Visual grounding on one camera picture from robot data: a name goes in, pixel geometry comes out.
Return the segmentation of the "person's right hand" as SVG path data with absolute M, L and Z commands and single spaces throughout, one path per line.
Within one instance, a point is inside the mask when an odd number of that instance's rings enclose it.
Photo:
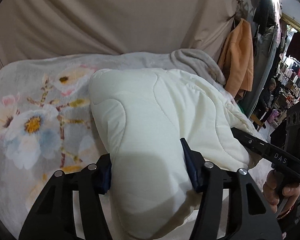
M 274 213 L 288 212 L 300 196 L 300 184 L 283 187 L 282 174 L 271 170 L 263 185 L 263 195 Z

